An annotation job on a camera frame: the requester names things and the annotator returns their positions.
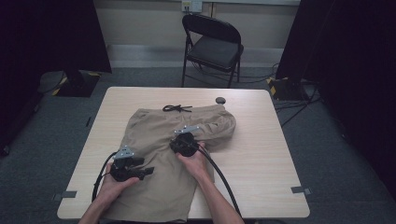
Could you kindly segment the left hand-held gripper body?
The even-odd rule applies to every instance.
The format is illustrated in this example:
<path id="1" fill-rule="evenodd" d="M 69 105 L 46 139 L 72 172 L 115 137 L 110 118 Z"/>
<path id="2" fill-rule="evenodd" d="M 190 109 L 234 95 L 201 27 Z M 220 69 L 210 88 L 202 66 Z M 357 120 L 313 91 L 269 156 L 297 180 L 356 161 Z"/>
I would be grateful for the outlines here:
<path id="1" fill-rule="evenodd" d="M 123 182 L 131 177 L 138 177 L 140 180 L 144 179 L 144 176 L 138 176 L 138 165 L 132 165 L 134 158 L 136 157 L 134 152 L 128 147 L 121 147 L 113 157 L 113 163 L 111 165 L 110 174 L 118 182 Z"/>

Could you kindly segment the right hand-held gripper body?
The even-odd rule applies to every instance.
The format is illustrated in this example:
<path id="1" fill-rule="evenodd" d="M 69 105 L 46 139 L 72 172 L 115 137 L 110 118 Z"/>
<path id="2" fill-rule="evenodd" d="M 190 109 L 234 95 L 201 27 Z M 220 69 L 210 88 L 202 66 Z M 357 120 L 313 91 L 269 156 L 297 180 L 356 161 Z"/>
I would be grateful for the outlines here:
<path id="1" fill-rule="evenodd" d="M 184 126 L 182 129 L 174 130 L 176 137 L 170 141 L 170 148 L 184 157 L 191 157 L 199 149 L 192 132 L 199 129 L 199 126 Z"/>

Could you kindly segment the khaki shorts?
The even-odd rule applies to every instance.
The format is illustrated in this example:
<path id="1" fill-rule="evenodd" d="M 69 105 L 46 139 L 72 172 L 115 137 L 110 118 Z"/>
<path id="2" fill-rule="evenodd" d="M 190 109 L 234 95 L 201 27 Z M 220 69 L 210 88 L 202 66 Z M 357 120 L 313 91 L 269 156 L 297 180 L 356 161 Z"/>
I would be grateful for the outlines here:
<path id="1" fill-rule="evenodd" d="M 134 222 L 185 222 L 197 186 L 170 148 L 175 131 L 195 126 L 198 141 L 216 147 L 230 140 L 234 116 L 223 105 L 187 108 L 182 111 L 138 109 L 129 119 L 121 145 L 130 147 L 152 167 L 151 175 L 125 189 L 105 212 L 105 218 Z"/>

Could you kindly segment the person's left hand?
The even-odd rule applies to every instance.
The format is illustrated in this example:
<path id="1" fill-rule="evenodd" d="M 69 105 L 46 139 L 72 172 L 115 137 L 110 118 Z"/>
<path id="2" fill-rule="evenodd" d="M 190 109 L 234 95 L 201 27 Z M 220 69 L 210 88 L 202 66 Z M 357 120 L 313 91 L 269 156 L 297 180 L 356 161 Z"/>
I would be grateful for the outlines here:
<path id="1" fill-rule="evenodd" d="M 131 177 L 123 182 L 118 182 L 109 173 L 111 164 L 106 165 L 106 175 L 104 177 L 102 186 L 97 194 L 96 199 L 106 205 L 113 203 L 120 194 L 125 190 L 140 181 L 138 177 Z"/>

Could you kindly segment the person's right hand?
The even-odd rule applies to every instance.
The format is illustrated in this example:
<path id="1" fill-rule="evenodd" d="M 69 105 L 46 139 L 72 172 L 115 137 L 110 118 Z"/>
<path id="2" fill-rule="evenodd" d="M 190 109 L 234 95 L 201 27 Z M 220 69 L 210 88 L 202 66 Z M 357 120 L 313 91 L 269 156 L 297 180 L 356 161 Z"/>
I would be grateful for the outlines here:
<path id="1" fill-rule="evenodd" d="M 211 181 L 211 176 L 206 169 L 206 157 L 202 152 L 196 151 L 190 157 L 184 157 L 180 153 L 177 153 L 176 156 L 198 182 Z"/>

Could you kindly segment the grey tape strip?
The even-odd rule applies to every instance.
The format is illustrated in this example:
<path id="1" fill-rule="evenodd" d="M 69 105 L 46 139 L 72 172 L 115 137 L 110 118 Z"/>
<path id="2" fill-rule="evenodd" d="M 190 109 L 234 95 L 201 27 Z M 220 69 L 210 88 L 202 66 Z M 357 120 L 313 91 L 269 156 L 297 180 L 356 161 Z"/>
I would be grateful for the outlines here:
<path id="1" fill-rule="evenodd" d="M 75 191 L 63 191 L 61 193 L 55 193 L 52 197 L 53 201 L 60 202 L 64 198 L 75 198 L 77 193 Z"/>
<path id="2" fill-rule="evenodd" d="M 302 186 L 299 187 L 291 187 L 290 188 L 293 194 L 296 193 L 303 193 L 304 195 L 310 195 L 312 194 L 312 190 L 310 188 L 304 188 Z"/>

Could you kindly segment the black folding chair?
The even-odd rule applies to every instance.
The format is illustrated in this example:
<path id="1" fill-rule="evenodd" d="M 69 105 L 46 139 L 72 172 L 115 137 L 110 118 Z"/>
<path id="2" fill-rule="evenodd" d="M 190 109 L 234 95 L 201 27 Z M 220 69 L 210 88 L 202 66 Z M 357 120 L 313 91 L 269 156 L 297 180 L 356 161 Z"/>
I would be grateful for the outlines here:
<path id="1" fill-rule="evenodd" d="M 240 80 L 240 60 L 244 51 L 242 39 L 237 29 L 226 21 L 201 14 L 186 14 L 182 18 L 186 33 L 181 86 L 186 74 L 187 61 L 198 64 L 199 68 L 209 68 L 229 73 L 227 87 L 233 77 Z"/>

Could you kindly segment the black stand base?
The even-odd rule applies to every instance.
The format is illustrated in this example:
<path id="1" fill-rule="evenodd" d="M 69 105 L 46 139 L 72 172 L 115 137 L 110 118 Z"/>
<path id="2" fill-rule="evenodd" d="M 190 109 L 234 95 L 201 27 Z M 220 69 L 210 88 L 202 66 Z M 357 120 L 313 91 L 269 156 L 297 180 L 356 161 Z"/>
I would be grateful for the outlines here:
<path id="1" fill-rule="evenodd" d="M 54 71 L 41 76 L 38 91 L 61 97 L 90 97 L 101 75 L 89 71 Z"/>

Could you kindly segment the yellow-black striped stand base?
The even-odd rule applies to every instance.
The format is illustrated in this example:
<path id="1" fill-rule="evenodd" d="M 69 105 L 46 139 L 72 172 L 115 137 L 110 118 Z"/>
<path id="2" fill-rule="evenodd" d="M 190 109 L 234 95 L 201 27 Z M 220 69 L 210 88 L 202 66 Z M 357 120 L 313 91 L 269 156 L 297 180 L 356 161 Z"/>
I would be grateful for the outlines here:
<path id="1" fill-rule="evenodd" d="M 306 101 L 308 95 L 300 81 L 293 81 L 289 78 L 275 79 L 267 78 L 266 82 L 269 92 L 278 101 Z"/>

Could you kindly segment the black curtain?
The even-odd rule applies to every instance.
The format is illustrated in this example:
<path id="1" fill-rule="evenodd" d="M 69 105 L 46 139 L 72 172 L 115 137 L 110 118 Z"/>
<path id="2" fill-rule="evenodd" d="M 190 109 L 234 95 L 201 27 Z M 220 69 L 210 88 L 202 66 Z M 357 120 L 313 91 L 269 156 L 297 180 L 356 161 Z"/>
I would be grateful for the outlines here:
<path id="1" fill-rule="evenodd" d="M 276 76 L 318 83 L 396 200 L 396 0 L 300 0 Z"/>
<path id="2" fill-rule="evenodd" d="M 0 0 L 0 156 L 35 110 L 42 75 L 112 71 L 93 0 Z"/>

